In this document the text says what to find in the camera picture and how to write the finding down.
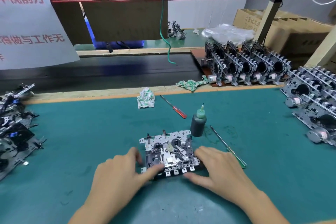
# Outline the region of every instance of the green screwdriver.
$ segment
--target green screwdriver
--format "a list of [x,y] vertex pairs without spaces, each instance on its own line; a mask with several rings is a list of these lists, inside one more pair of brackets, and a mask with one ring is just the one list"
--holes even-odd
[[215,134],[218,136],[218,138],[223,142],[223,144],[226,146],[227,150],[228,150],[229,152],[231,152],[231,153],[236,157],[236,159],[238,160],[238,162],[239,162],[241,168],[242,168],[242,169],[245,169],[245,168],[247,167],[246,163],[245,163],[240,157],[238,157],[238,155],[237,155],[237,154],[230,148],[230,146],[228,146],[228,145],[226,144],[226,142],[224,142],[224,140],[223,140],[223,139],[221,138],[221,136],[216,132],[216,130],[215,130],[212,126],[210,126],[210,127],[211,127],[211,129],[213,130],[213,132],[215,132]]

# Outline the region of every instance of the green bottle cap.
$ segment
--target green bottle cap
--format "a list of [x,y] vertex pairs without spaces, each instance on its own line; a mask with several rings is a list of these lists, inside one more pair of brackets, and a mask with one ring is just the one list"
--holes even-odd
[[202,107],[197,110],[196,116],[199,119],[203,119],[205,117],[204,105],[202,105]]

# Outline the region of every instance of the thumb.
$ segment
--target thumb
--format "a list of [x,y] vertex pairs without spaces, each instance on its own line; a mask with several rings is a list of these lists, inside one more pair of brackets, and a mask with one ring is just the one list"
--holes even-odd
[[155,175],[157,175],[160,171],[163,170],[163,168],[164,168],[163,164],[154,165],[151,168],[148,168],[146,170],[146,172],[139,175],[139,178],[141,180],[141,184],[144,185],[150,179],[153,179]]
[[200,176],[194,173],[185,173],[183,176],[189,179],[192,183],[204,188],[211,189],[213,187],[213,181],[209,177]]

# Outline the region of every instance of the bottle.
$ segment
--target bottle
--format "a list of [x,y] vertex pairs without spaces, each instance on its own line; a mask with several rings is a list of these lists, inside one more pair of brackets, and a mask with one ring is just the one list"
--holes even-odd
[[204,103],[197,113],[193,115],[191,120],[190,131],[191,135],[195,137],[200,137],[203,134],[205,123],[207,122],[207,117],[205,116]]

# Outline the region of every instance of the pile of metal parts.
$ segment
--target pile of metal parts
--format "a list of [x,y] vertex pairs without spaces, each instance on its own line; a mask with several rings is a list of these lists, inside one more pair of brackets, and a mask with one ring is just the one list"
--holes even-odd
[[184,29],[180,29],[180,25],[173,21],[170,23],[168,21],[168,37],[176,37],[178,40],[184,40],[186,38],[186,33]]
[[162,135],[141,138],[140,143],[146,148],[146,167],[141,169],[145,172],[153,165],[164,164],[165,168],[157,178],[179,175],[186,172],[195,171],[199,167],[200,161],[194,156],[191,146],[190,130],[177,131]]
[[299,67],[288,71],[281,92],[293,115],[311,130],[307,137],[314,143],[336,146],[336,75],[321,68]]
[[31,124],[38,115],[25,111],[22,103],[33,95],[32,85],[21,85],[16,90],[0,97],[0,180],[18,164],[27,165],[24,159],[35,149],[42,148],[45,139],[37,139],[29,129],[37,126]]
[[205,58],[201,60],[202,67],[211,69],[208,76],[209,83],[230,83],[237,86],[242,82],[279,84],[288,70],[290,61],[275,52],[268,52],[258,42],[244,42],[241,51],[231,42],[222,45],[216,41],[206,42]]

